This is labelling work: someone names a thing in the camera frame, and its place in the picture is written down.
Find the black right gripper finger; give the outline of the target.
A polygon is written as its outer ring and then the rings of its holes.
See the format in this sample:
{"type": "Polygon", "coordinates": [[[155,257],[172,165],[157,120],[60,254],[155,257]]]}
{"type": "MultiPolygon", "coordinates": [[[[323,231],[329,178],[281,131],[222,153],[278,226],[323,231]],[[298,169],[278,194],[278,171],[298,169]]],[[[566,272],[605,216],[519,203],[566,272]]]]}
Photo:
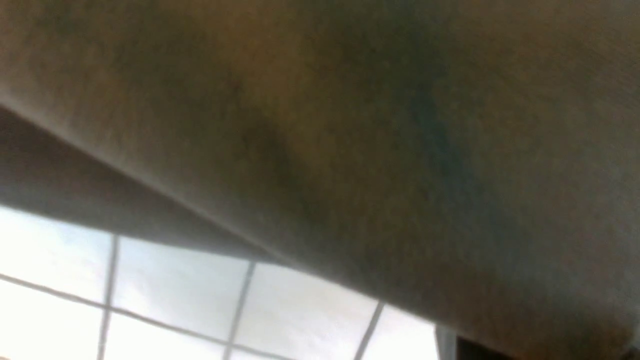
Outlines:
{"type": "Polygon", "coordinates": [[[510,356],[459,336],[455,340],[455,358],[457,360],[510,360],[510,356]]]}

